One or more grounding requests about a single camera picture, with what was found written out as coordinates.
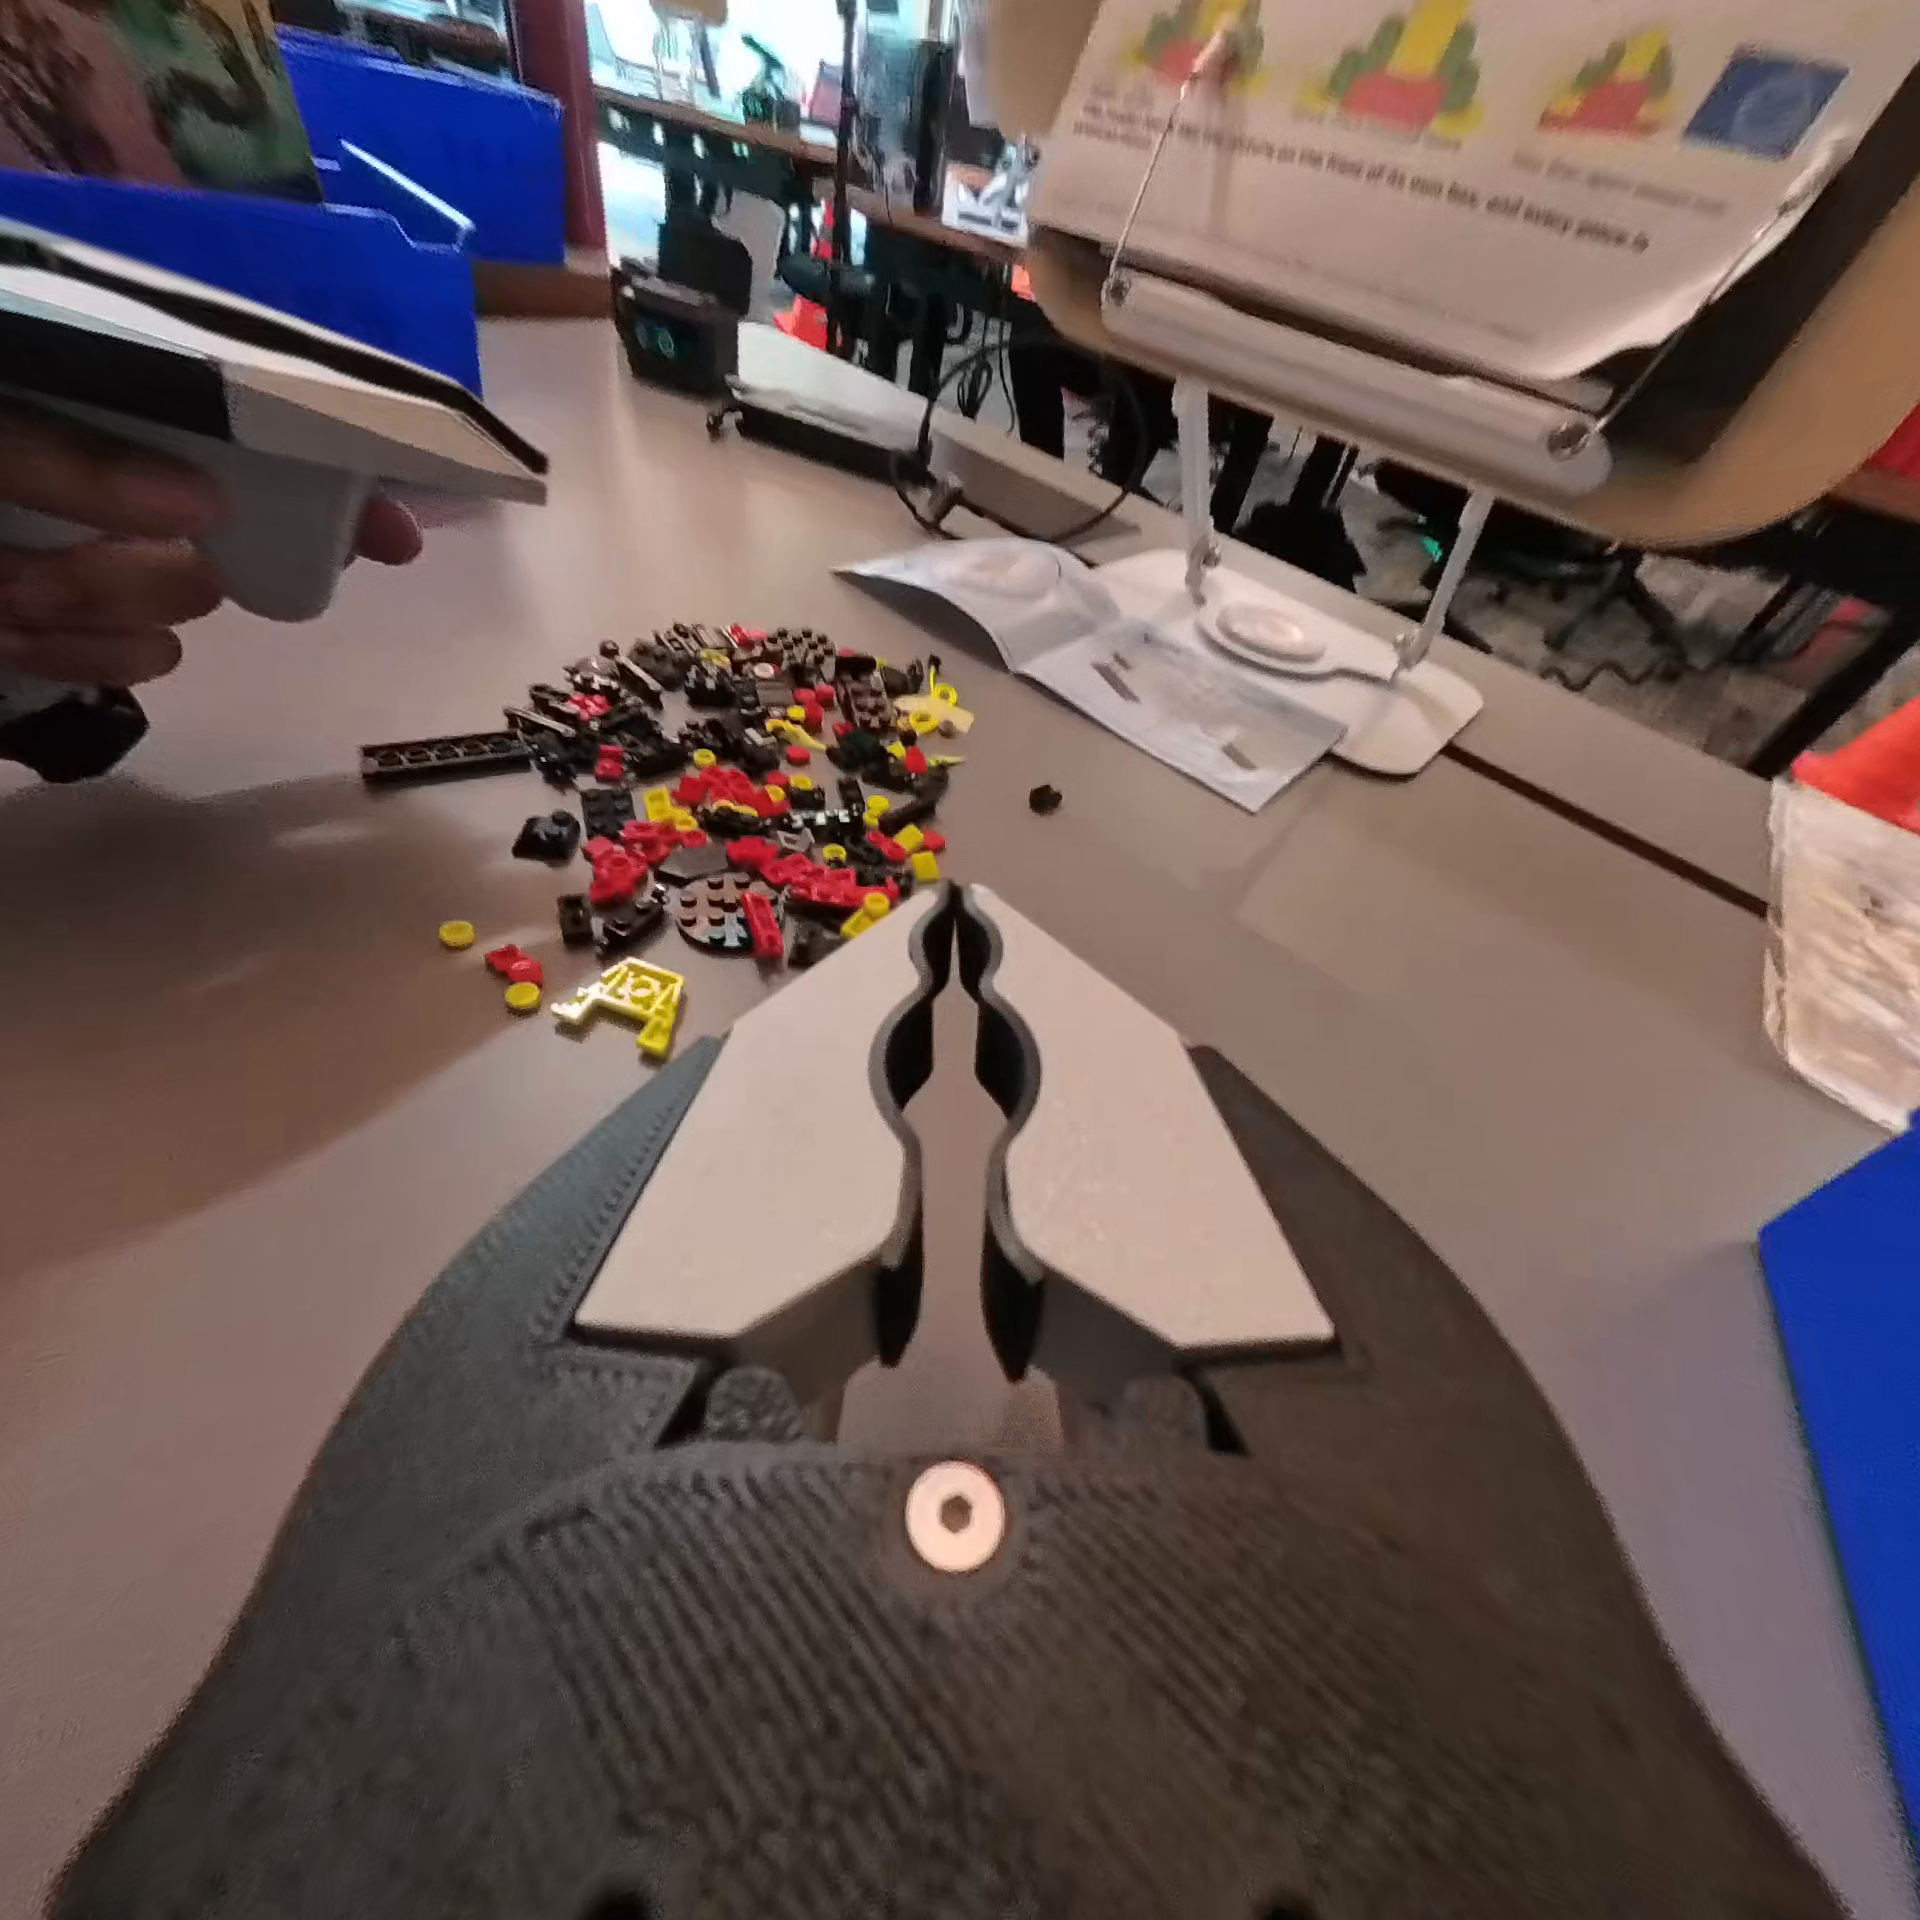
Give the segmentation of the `black box with green lights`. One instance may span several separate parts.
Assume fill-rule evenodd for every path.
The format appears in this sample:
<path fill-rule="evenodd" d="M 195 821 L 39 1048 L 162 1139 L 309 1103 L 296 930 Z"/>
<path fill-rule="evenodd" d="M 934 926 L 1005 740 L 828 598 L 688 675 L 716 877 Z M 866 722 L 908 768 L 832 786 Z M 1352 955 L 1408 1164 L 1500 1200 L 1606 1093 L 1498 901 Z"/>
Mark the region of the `black box with green lights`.
<path fill-rule="evenodd" d="M 675 394 L 727 400 L 741 316 L 624 256 L 610 274 L 613 324 L 630 374 Z"/>

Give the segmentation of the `pile of mixed lego pieces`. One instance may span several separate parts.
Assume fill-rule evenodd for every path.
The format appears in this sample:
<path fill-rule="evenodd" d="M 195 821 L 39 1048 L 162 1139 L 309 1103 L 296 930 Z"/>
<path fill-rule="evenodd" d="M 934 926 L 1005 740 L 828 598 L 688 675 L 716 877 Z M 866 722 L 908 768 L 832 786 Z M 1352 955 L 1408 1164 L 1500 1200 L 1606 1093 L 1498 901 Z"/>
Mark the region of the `pile of mixed lego pieces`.
<path fill-rule="evenodd" d="M 512 838 L 559 877 L 565 952 L 655 948 L 811 970 L 946 880 L 943 805 L 974 718 L 934 653 L 815 626 L 680 620 L 604 640 L 491 728 L 534 743 L 554 802 Z"/>

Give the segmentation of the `dark grey laptop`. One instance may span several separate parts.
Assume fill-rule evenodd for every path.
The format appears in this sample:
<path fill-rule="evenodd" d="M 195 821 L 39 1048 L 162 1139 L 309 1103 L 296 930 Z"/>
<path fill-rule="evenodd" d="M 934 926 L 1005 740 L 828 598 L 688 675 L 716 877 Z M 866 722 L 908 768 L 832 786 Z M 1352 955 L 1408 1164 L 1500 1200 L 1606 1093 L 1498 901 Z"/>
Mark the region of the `dark grey laptop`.
<path fill-rule="evenodd" d="M 1157 512 L 774 324 L 741 323 L 731 396 L 709 407 L 706 429 L 866 477 L 949 536 L 995 530 L 1090 552 L 1144 536 Z"/>

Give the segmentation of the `clear plastic bag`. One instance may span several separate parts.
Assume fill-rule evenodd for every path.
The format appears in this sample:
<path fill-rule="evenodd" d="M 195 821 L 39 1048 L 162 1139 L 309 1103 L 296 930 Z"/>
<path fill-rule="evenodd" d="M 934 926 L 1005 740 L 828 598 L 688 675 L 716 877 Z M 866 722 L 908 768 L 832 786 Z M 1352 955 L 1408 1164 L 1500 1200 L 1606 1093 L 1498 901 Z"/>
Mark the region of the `clear plastic bag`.
<path fill-rule="evenodd" d="M 1768 790 L 1762 1022 L 1783 1063 L 1896 1135 L 1918 1117 L 1918 836 L 1790 778 Z"/>

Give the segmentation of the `long black lego plate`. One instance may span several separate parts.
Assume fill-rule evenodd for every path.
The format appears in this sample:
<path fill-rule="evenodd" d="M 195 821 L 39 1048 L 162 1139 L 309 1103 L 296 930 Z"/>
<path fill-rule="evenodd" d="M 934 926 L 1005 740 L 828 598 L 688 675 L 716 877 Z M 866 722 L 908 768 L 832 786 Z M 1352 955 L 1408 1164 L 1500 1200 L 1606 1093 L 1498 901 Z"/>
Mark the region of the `long black lego plate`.
<path fill-rule="evenodd" d="M 365 786 L 443 784 L 530 768 L 534 743 L 514 732 L 477 732 L 368 743 L 359 750 Z"/>

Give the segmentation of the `open instruction booklet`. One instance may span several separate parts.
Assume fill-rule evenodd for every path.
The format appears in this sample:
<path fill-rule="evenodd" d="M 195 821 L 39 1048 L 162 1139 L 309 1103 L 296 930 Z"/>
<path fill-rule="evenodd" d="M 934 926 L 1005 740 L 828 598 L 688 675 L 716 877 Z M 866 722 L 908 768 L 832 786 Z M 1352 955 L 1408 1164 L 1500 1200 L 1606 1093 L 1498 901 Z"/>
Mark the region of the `open instruction booklet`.
<path fill-rule="evenodd" d="M 1260 812 L 1347 735 L 1333 716 L 1212 662 L 1119 608 L 1095 568 L 1014 536 L 920 544 L 837 576 L 958 613 L 1002 667 L 1243 812 Z"/>

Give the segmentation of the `blue plastic bin white label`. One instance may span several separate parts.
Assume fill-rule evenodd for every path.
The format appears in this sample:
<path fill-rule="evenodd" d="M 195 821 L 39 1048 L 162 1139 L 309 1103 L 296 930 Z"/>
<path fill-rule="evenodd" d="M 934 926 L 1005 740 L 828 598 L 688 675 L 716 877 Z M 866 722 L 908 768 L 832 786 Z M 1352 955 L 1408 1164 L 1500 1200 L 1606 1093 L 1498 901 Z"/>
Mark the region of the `blue plastic bin white label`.
<path fill-rule="evenodd" d="M 322 202 L 7 167 L 7 221 L 223 287 L 483 390 L 474 221 L 349 142 Z"/>

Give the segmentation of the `yellow lego wedge plate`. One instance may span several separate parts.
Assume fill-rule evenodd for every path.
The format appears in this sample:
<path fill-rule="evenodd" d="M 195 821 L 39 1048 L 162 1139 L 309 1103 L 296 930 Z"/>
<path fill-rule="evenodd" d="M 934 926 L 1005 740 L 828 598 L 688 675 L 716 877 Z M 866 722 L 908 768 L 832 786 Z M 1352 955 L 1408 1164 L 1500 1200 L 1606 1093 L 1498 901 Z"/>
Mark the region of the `yellow lego wedge plate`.
<path fill-rule="evenodd" d="M 667 966 L 622 958 L 554 1003 L 551 1016 L 559 1030 L 582 1036 L 596 1022 L 630 1029 L 637 1054 L 662 1063 L 675 1043 L 686 998 L 686 978 Z"/>

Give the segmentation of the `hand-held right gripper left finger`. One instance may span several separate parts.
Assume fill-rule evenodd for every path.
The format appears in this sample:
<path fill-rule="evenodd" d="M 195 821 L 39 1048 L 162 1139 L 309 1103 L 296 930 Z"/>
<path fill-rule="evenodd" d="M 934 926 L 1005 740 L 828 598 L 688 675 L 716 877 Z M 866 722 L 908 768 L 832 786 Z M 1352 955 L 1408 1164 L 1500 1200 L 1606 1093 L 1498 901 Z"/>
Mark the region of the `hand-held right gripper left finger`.
<path fill-rule="evenodd" d="M 731 1024 L 574 1330 L 779 1373 L 803 1404 L 895 1366 L 920 1319 L 924 1154 L 956 886 L 911 896 Z"/>

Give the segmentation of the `person's left hand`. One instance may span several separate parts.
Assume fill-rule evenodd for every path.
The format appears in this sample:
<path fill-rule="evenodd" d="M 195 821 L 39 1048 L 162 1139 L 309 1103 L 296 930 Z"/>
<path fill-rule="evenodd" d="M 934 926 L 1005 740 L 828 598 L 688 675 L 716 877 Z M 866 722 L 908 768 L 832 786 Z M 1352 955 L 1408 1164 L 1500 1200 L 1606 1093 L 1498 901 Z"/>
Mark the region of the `person's left hand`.
<path fill-rule="evenodd" d="M 4 670 L 132 688 L 178 667 L 180 626 L 227 600 L 203 541 L 229 498 L 202 469 L 30 407 L 2 411 L 2 498 L 82 528 L 2 552 Z"/>

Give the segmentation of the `pink printed cardboard box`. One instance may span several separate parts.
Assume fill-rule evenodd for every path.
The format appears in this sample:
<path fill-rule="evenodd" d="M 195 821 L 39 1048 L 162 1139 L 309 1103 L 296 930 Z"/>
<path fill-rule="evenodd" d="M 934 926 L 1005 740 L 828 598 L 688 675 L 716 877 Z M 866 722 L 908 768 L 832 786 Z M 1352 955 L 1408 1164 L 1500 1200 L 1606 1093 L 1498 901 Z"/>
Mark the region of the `pink printed cardboard box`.
<path fill-rule="evenodd" d="M 103 5 L 2 5 L 2 165 L 180 183 L 167 135 Z"/>

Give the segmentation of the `white book stand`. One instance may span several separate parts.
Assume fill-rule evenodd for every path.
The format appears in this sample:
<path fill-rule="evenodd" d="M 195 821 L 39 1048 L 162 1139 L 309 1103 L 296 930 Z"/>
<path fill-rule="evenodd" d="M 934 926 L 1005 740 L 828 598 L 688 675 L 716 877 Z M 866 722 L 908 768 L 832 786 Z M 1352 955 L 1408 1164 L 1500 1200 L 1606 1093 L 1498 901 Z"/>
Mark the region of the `white book stand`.
<path fill-rule="evenodd" d="M 1002 133 L 1040 147 L 1053 131 L 1104 7 L 975 7 L 968 82 Z M 1494 506 L 1627 548 L 1722 547 L 1845 490 L 1915 411 L 1915 70 L 1787 235 L 1692 323 L 1541 387 L 1126 262 L 1122 244 L 1024 216 L 1047 319 L 1170 380 L 1189 464 L 1206 400 L 1223 397 L 1466 492 L 1456 551 L 1418 626 L 1310 613 L 1303 589 L 1221 566 L 1203 502 L 1179 557 L 1162 547 L 1104 568 L 1122 610 L 1333 716 L 1347 728 L 1335 754 L 1387 778 L 1422 773 L 1478 714 L 1478 692 L 1429 651 Z"/>

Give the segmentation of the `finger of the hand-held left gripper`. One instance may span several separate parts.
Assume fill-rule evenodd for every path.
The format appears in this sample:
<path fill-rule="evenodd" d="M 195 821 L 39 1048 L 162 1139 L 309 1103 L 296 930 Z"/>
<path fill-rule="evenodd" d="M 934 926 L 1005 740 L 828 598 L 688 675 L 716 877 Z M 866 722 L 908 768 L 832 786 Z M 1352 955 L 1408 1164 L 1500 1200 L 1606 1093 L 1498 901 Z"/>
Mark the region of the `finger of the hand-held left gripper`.
<path fill-rule="evenodd" d="M 110 293 L 4 293 L 4 397 L 203 472 L 202 541 L 235 605 L 322 615 L 373 493 L 541 506 L 546 462 L 490 410 L 402 394 Z"/>
<path fill-rule="evenodd" d="M 2 235 L 4 403 L 151 447 L 330 472 L 543 472 L 459 381 L 23 223 Z"/>

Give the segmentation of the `green printed cardboard box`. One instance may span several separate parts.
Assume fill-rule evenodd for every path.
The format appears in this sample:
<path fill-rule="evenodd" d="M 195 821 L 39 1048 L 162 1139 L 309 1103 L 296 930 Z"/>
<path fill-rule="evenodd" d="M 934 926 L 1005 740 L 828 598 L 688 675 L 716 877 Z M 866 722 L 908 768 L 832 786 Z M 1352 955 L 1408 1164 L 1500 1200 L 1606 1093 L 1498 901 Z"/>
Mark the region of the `green printed cardboard box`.
<path fill-rule="evenodd" d="M 189 186 L 325 202 L 270 5 L 126 3 L 116 15 L 151 117 Z"/>

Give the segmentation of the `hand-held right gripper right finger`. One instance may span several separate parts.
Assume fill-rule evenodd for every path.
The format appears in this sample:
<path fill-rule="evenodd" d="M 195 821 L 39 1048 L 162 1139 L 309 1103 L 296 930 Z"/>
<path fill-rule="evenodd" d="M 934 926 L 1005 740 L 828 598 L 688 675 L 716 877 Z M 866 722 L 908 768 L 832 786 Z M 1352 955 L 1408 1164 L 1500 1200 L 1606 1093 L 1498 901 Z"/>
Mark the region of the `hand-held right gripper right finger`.
<path fill-rule="evenodd" d="M 1002 1372 L 1122 1388 L 1336 1333 L 1179 1030 L 992 888 L 960 894 Z"/>

